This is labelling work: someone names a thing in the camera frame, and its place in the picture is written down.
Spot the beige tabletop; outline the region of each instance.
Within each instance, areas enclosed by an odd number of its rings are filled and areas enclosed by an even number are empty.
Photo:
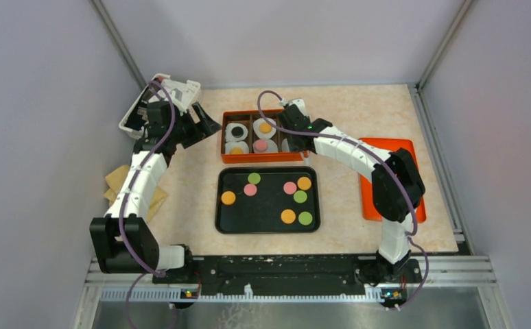
[[[323,118],[352,137],[405,138],[414,143],[425,183],[427,219],[414,241],[429,252],[457,251],[427,146],[405,85],[273,88],[286,99],[302,97],[312,119]],[[256,109],[262,88],[204,90],[202,105],[216,121],[223,112]],[[263,108],[279,108],[266,95]],[[359,176],[336,160],[311,156],[318,174],[321,225],[302,234],[221,234],[215,229],[217,177],[227,167],[303,165],[303,162],[224,164],[216,134],[179,149],[159,186],[168,198],[149,222],[159,243],[188,245],[195,255],[335,254],[376,252],[381,223],[362,217]]]

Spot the white basket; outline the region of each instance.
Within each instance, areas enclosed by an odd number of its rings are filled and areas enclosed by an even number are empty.
[[[192,104],[194,104],[197,101],[199,102],[201,101],[201,84],[199,84],[198,82],[187,80],[187,83],[182,83],[182,82],[171,80],[170,75],[161,74],[161,73],[156,74],[153,77],[153,79],[156,79],[158,77],[163,78],[163,81],[161,82],[161,84],[163,85],[163,87],[167,89],[169,93],[173,95],[172,100],[174,104],[176,105],[176,107],[179,108],[179,110],[181,111],[188,110]],[[180,95],[179,95],[180,99],[179,97],[174,96],[175,90],[180,91]],[[148,122],[148,119],[146,117],[146,112],[142,109],[138,109],[138,102],[140,98],[142,97],[142,95],[144,94],[144,92],[146,92],[146,88],[142,90],[142,93],[140,93],[138,98],[134,101],[132,106],[128,109],[128,112],[122,118],[122,121],[120,121],[120,123],[118,124],[118,127],[121,130],[125,131],[126,134],[128,134],[128,136],[134,139],[139,139],[142,137],[143,132],[144,132],[144,127],[140,127],[140,130],[135,130],[130,127],[126,127],[126,123],[128,122],[128,117],[134,111],[137,111],[137,114],[145,121],[145,123]],[[165,93],[163,93],[162,91],[159,91],[158,94],[160,96],[165,95]]]

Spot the cable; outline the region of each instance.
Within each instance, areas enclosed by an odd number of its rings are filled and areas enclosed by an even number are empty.
[[[140,279],[143,278],[143,276],[147,275],[148,273],[142,273],[133,283],[132,285],[130,286],[130,288],[128,289],[128,294],[126,295],[126,318],[128,320],[128,324],[130,325],[130,327],[132,329],[137,329],[137,327],[135,326],[134,322],[132,322],[132,318],[130,318],[130,303],[129,303],[129,300],[130,300],[130,296],[132,296],[132,290],[134,289],[134,287],[137,285],[138,281],[140,281]],[[173,319],[171,321],[171,324],[169,325],[169,329],[173,329],[175,328],[176,324],[178,323],[178,310],[176,307],[173,308]]]
[[[175,112],[176,111],[175,111],[174,103],[173,103],[169,93],[167,92],[167,90],[165,89],[165,87],[162,84],[158,83],[155,80],[152,80],[148,84],[148,86],[149,86],[149,89],[152,90],[152,92],[155,95],[157,95],[157,96],[158,96],[158,94],[156,93],[156,91],[154,89],[150,88],[150,84],[154,84],[155,86],[159,87],[165,93],[165,97],[168,100],[169,105],[171,106],[171,123],[169,124],[169,129],[167,130],[165,135],[158,141],[157,144],[155,144],[155,146],[153,146],[153,148],[148,152],[146,157],[139,164],[140,168],[137,168],[137,170],[134,172],[134,175],[132,176],[132,179],[128,183],[128,190],[132,189],[132,187],[134,186],[134,183],[136,182],[136,180],[137,180],[137,178],[138,178],[138,176],[140,174],[141,168],[144,167],[144,165],[150,159],[150,157],[152,157],[154,152],[156,152],[156,150],[169,138],[169,135],[171,134],[171,132],[173,130],[173,127],[174,127],[174,123],[175,123]],[[135,252],[134,248],[132,248],[132,246],[128,242],[128,237],[126,236],[126,231],[124,230],[124,210],[126,209],[126,203],[127,202],[128,202],[128,193],[124,193],[124,197],[122,198],[122,202],[120,203],[120,213],[118,215],[118,226],[120,228],[120,235],[122,236],[122,241],[124,242],[124,245],[126,246],[126,249],[130,253],[130,255],[134,258],[134,260],[142,268],[144,268],[147,272],[151,273],[152,275],[154,275],[156,277],[164,278],[167,274],[164,271],[155,271],[150,266],[148,266],[144,262],[144,260],[142,260],[142,258],[140,258],[140,256]]]
[[[261,118],[263,120],[265,120],[265,122],[270,124],[272,127],[276,128],[277,130],[279,130],[281,132],[285,132],[286,134],[293,134],[293,135],[300,135],[300,136],[310,136],[310,137],[331,138],[331,139],[336,139],[337,141],[344,141],[344,142],[347,142],[348,144],[351,144],[354,147],[358,147],[362,151],[364,151],[364,153],[366,153],[369,156],[373,157],[381,166],[383,166],[383,168],[387,171],[389,176],[393,179],[393,181],[397,185],[397,188],[399,189],[399,191],[403,195],[405,203],[407,204],[407,207],[409,208],[409,212],[411,213],[411,218],[412,218],[412,221],[413,221],[413,231],[406,232],[405,234],[407,235],[407,238],[409,240],[409,244],[411,244],[415,248],[419,249],[421,251],[421,253],[423,254],[423,257],[425,258],[425,274],[423,276],[423,279],[419,283],[419,286],[417,287],[417,290],[415,290],[415,292],[413,292],[411,297],[409,297],[409,299],[407,299],[406,303],[404,303],[403,305],[400,305],[400,306],[398,306],[396,308],[390,308],[390,310],[401,310],[401,308],[403,308],[403,306],[406,306],[410,301],[415,299],[417,293],[423,288],[423,285],[427,281],[427,275],[429,274],[429,259],[427,257],[427,252],[420,245],[418,245],[415,242],[413,242],[413,240],[411,239],[412,236],[417,234],[418,222],[417,222],[417,214],[415,213],[415,208],[413,207],[413,203],[411,202],[411,199],[409,198],[409,195],[407,194],[407,191],[405,190],[405,187],[399,181],[397,175],[395,175],[395,173],[388,166],[388,164],[386,164],[383,161],[383,159],[381,159],[373,151],[371,151],[371,150],[367,149],[366,147],[362,146],[360,143],[356,143],[355,141],[351,141],[350,139],[341,138],[339,136],[330,135],[330,134],[320,134],[320,133],[317,133],[317,132],[299,132],[299,131],[296,131],[296,130],[290,130],[290,129],[286,129],[284,127],[280,127],[280,126],[276,125],[274,122],[271,122],[270,120],[267,120],[266,115],[263,113],[263,110],[261,109],[261,98],[265,94],[272,94],[275,97],[277,97],[280,101],[283,101],[283,98],[282,98],[282,96],[280,96],[280,94],[276,93],[273,90],[264,90],[261,93],[259,93],[259,96],[257,97],[257,110],[259,111],[259,115],[261,116]]]

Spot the orange box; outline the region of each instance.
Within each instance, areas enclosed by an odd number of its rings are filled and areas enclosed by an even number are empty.
[[[408,150],[415,160],[417,165],[417,157],[415,156],[415,148],[413,148],[413,142],[408,139],[392,139],[392,138],[359,138],[361,141],[378,147],[381,149],[388,149],[389,151],[396,151],[400,148]],[[373,202],[373,186],[362,175],[360,175],[360,197],[362,201],[362,216],[368,221],[381,221],[383,217],[375,209]],[[426,220],[425,214],[425,201],[421,198],[419,207],[417,208],[417,221],[422,223]]]
[[[283,109],[263,110],[263,113],[267,118],[274,119],[276,124],[280,125],[278,114],[282,111]],[[221,131],[221,159],[223,163],[301,161],[302,157],[299,152],[253,153],[253,142],[257,138],[253,132],[253,122],[260,118],[261,116],[257,110],[225,112],[223,114],[223,129]],[[248,137],[245,139],[245,142],[249,146],[249,154],[225,154],[225,127],[231,122],[241,123],[248,128]],[[281,142],[284,138],[285,133],[280,131],[276,131],[276,134],[271,138],[278,145],[278,150],[281,150]]]

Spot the black tray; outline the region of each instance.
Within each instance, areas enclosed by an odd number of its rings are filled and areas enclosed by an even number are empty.
[[[257,184],[257,194],[249,197],[244,193],[248,176],[258,173],[261,181]],[[299,204],[292,195],[283,190],[286,182],[297,183],[306,176],[312,186],[306,190],[306,202]],[[235,194],[235,202],[227,206],[221,201],[223,192]],[[296,220],[286,224],[281,220],[285,209],[293,210]],[[302,212],[310,212],[313,221],[309,225],[299,222]],[[219,174],[217,186],[217,206],[215,207],[215,227],[221,233],[301,233],[314,232],[320,227],[320,205],[318,203],[318,181],[311,167],[246,167],[227,168]]]

